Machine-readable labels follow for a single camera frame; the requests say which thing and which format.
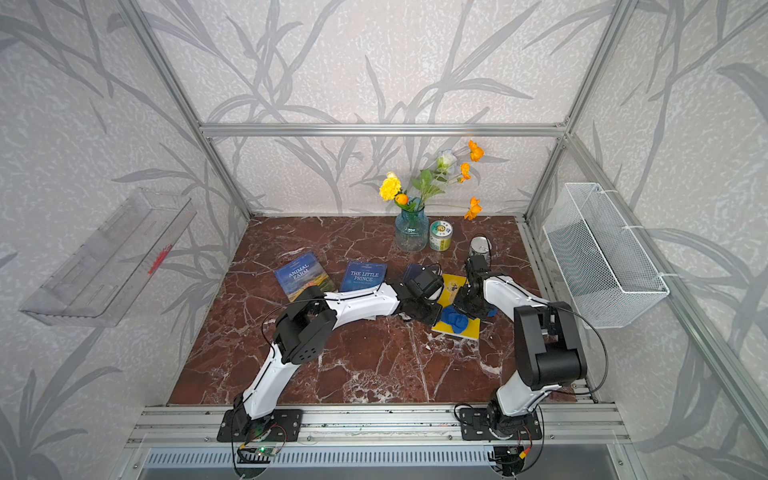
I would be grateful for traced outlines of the blue cleaning cloth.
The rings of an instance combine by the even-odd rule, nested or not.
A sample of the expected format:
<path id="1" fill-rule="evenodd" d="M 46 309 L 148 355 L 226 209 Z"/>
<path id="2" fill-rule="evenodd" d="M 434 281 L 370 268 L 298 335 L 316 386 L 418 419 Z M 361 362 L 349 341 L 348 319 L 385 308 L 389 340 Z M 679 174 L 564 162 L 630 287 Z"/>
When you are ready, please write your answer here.
<path id="1" fill-rule="evenodd" d="M 444 307 L 441 313 L 440 325 L 453 334 L 463 334 L 470 326 L 470 319 L 457 311 L 453 306 Z"/>

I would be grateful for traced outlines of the yellow cover book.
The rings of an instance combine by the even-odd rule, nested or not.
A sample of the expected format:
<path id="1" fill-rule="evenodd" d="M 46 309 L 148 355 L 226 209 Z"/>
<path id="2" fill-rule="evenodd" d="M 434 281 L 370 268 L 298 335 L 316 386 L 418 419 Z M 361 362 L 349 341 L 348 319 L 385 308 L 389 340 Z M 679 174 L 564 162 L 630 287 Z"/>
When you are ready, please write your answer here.
<path id="1" fill-rule="evenodd" d="M 453 302 L 459 289 L 464 286 L 467 279 L 462 276 L 444 274 L 444 288 L 437 300 L 442 306 L 440 317 L 437 323 L 431 328 L 433 332 L 443 333 L 454 337 L 460 337 L 469 340 L 478 340 L 480 334 L 480 319 L 469 318 L 460 313 Z"/>

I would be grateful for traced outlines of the blue Little Prince book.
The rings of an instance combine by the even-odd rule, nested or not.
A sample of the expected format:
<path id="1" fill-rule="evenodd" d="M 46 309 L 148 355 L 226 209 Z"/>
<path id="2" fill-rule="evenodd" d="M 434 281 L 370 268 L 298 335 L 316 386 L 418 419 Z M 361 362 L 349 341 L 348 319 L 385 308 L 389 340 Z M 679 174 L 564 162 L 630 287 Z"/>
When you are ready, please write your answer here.
<path id="1" fill-rule="evenodd" d="M 347 265 L 340 292 L 350 292 L 379 286 L 385 279 L 387 265 L 350 261 Z"/>

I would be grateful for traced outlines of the blue landscape cover book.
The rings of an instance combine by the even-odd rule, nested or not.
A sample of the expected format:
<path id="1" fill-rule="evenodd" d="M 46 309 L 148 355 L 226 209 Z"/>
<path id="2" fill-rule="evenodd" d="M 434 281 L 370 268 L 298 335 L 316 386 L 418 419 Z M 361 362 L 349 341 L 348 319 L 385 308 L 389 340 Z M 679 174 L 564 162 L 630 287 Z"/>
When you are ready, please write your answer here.
<path id="1" fill-rule="evenodd" d="M 334 282 L 312 252 L 277 269 L 275 276 L 290 302 L 312 286 L 319 287 L 323 292 L 336 290 Z"/>

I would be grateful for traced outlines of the dark navy book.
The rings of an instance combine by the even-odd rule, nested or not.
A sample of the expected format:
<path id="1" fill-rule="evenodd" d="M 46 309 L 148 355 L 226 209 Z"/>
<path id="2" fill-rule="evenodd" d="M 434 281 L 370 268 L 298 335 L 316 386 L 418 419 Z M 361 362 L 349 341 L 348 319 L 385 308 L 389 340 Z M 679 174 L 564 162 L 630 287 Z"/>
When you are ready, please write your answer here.
<path id="1" fill-rule="evenodd" d="M 403 275 L 403 282 L 413 280 L 425 271 L 425 267 L 419 264 L 410 264 L 407 266 Z"/>

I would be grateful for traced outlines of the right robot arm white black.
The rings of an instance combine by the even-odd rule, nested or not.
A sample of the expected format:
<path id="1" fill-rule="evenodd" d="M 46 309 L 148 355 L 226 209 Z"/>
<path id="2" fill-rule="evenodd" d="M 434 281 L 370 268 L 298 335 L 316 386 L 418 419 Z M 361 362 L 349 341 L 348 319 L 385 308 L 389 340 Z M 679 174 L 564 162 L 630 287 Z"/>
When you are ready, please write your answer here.
<path id="1" fill-rule="evenodd" d="M 472 318 L 503 313 L 513 322 L 516 371 L 499 387 L 486 409 L 491 435 L 505 439 L 534 420 L 534 410 L 552 392 L 586 377 L 577 321 L 565 302 L 548 302 L 495 274 L 484 256 L 465 263 L 467 283 L 453 302 L 457 311 Z"/>

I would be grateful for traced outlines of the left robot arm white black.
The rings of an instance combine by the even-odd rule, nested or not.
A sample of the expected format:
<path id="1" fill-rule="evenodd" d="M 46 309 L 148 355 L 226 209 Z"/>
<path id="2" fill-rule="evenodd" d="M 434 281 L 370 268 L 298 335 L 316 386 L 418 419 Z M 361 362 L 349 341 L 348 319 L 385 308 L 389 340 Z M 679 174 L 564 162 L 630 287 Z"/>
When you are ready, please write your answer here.
<path id="1" fill-rule="evenodd" d="M 435 325 L 441 316 L 437 299 L 443 288 L 440 274 L 423 270 L 407 281 L 385 281 L 350 292 L 306 289 L 278 317 L 269 355 L 251 385 L 236 398 L 234 410 L 250 421 L 271 414 L 299 367 L 319 357 L 333 331 L 342 326 L 398 314 Z"/>

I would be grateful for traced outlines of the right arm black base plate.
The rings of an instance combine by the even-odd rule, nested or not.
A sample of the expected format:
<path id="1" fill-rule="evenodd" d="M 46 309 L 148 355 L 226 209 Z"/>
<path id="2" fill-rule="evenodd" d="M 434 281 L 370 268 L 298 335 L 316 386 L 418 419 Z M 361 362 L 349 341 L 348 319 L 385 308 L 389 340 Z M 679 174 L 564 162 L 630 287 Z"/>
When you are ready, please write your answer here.
<path id="1" fill-rule="evenodd" d="M 458 415 L 465 441 L 538 441 L 543 438 L 541 421 L 535 413 L 506 416 L 487 408 L 461 406 Z"/>

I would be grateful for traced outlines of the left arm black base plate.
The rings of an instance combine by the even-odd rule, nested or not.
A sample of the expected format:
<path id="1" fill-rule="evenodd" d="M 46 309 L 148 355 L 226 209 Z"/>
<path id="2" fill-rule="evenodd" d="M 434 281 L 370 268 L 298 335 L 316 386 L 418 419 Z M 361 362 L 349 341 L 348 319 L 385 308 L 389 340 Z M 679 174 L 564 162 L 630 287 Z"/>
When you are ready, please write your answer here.
<path id="1" fill-rule="evenodd" d="M 276 409 L 252 419 L 244 409 L 227 410 L 217 433 L 220 443 L 296 442 L 302 422 L 301 409 Z"/>

